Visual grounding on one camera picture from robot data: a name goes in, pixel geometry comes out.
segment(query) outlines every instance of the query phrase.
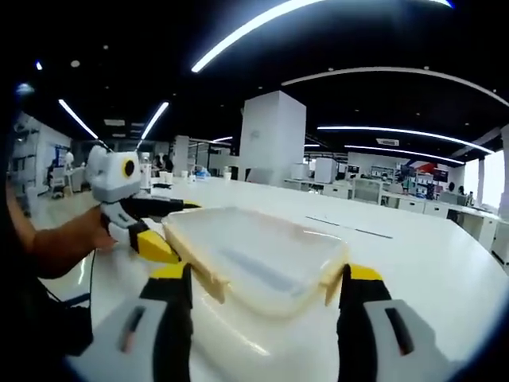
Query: ceiling vent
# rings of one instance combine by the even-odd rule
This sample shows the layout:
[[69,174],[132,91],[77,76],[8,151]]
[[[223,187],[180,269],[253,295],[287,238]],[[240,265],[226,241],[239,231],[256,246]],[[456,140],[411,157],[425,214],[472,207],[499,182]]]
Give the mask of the ceiling vent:
[[104,119],[104,124],[106,126],[125,126],[126,121],[123,119]]
[[376,142],[378,142],[379,145],[384,145],[384,146],[399,146],[399,140],[398,139],[377,138]]

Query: white column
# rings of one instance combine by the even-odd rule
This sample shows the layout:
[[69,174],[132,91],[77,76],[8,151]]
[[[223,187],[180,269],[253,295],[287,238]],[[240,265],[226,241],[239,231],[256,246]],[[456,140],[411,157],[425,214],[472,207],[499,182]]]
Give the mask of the white column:
[[505,164],[505,188],[500,198],[499,215],[509,220],[509,125],[502,128],[503,160]]
[[479,179],[479,183],[477,183],[477,200],[479,201],[479,204],[482,204],[484,195],[484,158],[479,160],[479,172],[477,179]]
[[173,173],[178,177],[181,171],[188,169],[189,137],[178,135],[173,142]]
[[304,157],[306,107],[283,92],[245,102],[240,139],[239,180],[245,169],[271,173],[269,184],[282,186],[294,163]]

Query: person's arm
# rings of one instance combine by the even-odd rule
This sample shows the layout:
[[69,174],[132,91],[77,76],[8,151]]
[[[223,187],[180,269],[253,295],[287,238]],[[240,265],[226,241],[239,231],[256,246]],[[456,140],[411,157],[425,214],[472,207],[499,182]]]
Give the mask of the person's arm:
[[38,276],[56,279],[69,272],[96,248],[107,248],[115,241],[101,227],[99,207],[54,229],[37,231],[7,186],[7,206],[14,228],[25,251],[33,256]]

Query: window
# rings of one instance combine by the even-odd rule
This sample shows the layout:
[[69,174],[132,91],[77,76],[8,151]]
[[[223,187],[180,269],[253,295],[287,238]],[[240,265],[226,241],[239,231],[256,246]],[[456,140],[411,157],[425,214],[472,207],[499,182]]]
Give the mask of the window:
[[474,199],[477,199],[477,186],[479,185],[479,159],[467,162],[464,165],[464,191],[468,194],[474,192]]
[[484,159],[483,204],[498,208],[505,184],[503,150]]

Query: translucent plastic container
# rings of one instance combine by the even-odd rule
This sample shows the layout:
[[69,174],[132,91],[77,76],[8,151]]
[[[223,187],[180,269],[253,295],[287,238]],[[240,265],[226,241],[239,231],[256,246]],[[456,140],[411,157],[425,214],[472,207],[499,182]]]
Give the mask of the translucent plastic container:
[[318,298],[327,306],[347,256],[335,236],[235,207],[174,213],[163,225],[212,297],[266,316],[291,317]]

